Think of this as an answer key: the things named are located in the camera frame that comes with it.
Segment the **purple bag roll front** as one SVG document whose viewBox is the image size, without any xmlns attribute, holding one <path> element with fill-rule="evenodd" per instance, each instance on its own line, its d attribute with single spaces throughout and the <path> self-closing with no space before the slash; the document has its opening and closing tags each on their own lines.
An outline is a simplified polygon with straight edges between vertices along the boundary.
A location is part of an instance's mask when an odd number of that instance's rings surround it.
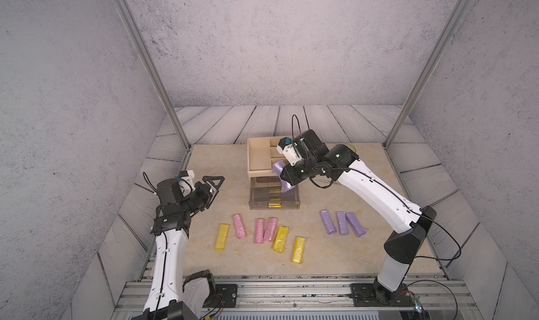
<svg viewBox="0 0 539 320">
<path fill-rule="evenodd" d="M 279 181 L 281 183 L 281 193 L 286 193 L 294 188 L 293 185 L 291 185 L 289 182 L 282 178 L 285 166 L 286 164 L 283 160 L 280 160 L 272 165 L 272 171 L 279 178 Z"/>
</svg>

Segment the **purple bag roll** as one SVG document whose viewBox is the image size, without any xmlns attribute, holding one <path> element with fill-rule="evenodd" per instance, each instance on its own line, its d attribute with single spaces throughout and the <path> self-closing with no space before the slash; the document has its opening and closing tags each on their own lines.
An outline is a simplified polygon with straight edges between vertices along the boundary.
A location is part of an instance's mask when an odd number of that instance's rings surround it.
<svg viewBox="0 0 539 320">
<path fill-rule="evenodd" d="M 354 213 L 346 213 L 345 217 L 356 237 L 363 237 L 366 234 L 366 230 L 362 227 L 361 223 L 359 222 L 358 218 Z"/>
<path fill-rule="evenodd" d="M 347 221 L 347 218 L 346 218 L 346 213 L 343 212 L 343 211 L 337 211 L 336 212 L 336 217 L 337 217 L 337 220 L 338 220 L 338 229 L 339 229 L 340 235 L 342 235 L 342 236 L 348 235 L 349 234 L 349 229 L 348 229 L 348 221 Z"/>
<path fill-rule="evenodd" d="M 326 233 L 328 235 L 332 235 L 336 233 L 336 228 L 334 225 L 334 222 L 331 219 L 331 215 L 327 210 L 320 211 L 321 220 L 324 224 L 324 228 L 326 230 Z"/>
<path fill-rule="evenodd" d="M 281 193 L 286 193 L 294 188 L 293 185 L 291 185 L 289 182 L 282 178 L 285 166 L 286 164 L 283 160 L 280 160 L 272 165 L 272 171 L 279 178 L 279 181 L 281 183 Z"/>
</svg>

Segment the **beige drawer organizer cabinet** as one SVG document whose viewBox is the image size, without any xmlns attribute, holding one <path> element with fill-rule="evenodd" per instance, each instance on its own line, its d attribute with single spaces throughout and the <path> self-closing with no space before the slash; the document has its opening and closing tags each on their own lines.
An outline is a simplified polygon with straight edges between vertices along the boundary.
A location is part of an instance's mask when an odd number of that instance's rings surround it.
<svg viewBox="0 0 539 320">
<path fill-rule="evenodd" d="M 272 171 L 273 164 L 280 160 L 288 164 L 288 161 L 277 151 L 278 142 L 282 138 L 284 136 L 248 139 L 247 174 L 249 178 L 275 176 Z"/>
</svg>

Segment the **transparent drawer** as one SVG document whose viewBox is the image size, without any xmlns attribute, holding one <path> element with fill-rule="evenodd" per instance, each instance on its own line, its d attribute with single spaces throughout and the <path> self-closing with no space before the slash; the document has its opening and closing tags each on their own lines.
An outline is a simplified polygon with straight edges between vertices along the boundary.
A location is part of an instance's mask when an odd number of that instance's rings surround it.
<svg viewBox="0 0 539 320">
<path fill-rule="evenodd" d="M 249 208 L 251 210 L 293 210 L 300 208 L 298 188 L 281 192 L 282 184 L 276 176 L 251 178 Z"/>
</svg>

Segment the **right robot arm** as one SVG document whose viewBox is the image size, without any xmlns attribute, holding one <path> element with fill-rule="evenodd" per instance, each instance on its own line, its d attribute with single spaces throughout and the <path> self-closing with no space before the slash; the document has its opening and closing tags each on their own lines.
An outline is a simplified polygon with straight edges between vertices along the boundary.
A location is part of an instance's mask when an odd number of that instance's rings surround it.
<svg viewBox="0 0 539 320">
<path fill-rule="evenodd" d="M 325 176 L 352 190 L 389 223 L 392 234 L 384 244 L 386 257 L 373 282 L 373 294 L 380 303 L 387 304 L 405 291 L 404 278 L 435 221 L 435 210 L 410 202 L 371 171 L 348 146 L 337 144 L 328 148 L 313 130 L 295 138 L 282 138 L 277 151 L 287 161 L 277 164 L 284 190 Z"/>
</svg>

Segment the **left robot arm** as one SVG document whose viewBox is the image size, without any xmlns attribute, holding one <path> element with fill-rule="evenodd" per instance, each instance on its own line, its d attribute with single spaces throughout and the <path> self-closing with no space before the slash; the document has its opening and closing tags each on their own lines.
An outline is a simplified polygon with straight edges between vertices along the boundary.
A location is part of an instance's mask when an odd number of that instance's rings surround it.
<svg viewBox="0 0 539 320">
<path fill-rule="evenodd" d="M 151 229 L 156 246 L 154 276 L 143 313 L 136 319 L 199 319 L 204 307 L 214 307 L 220 300 L 209 270 L 183 279 L 192 218 L 210 208 L 225 181 L 223 176 L 193 179 L 193 172 L 182 171 L 151 186 L 159 198 Z"/>
</svg>

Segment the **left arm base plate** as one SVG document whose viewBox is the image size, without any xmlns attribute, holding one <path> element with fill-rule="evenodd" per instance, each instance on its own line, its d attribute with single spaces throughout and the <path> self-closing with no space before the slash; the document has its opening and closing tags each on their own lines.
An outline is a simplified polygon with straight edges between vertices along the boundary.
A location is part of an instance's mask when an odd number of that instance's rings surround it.
<svg viewBox="0 0 539 320">
<path fill-rule="evenodd" d="M 204 308 L 232 309 L 237 307 L 238 285 L 217 284 L 204 302 Z"/>
</svg>

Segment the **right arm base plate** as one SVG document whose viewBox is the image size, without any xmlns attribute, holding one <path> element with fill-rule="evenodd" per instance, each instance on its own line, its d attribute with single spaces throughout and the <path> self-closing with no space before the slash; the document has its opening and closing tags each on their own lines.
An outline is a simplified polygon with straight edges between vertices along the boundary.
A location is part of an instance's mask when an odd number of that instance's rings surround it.
<svg viewBox="0 0 539 320">
<path fill-rule="evenodd" d="M 415 299 L 407 289 L 400 284 L 396 291 L 389 291 L 378 283 L 350 285 L 353 305 L 355 307 L 414 307 Z"/>
</svg>

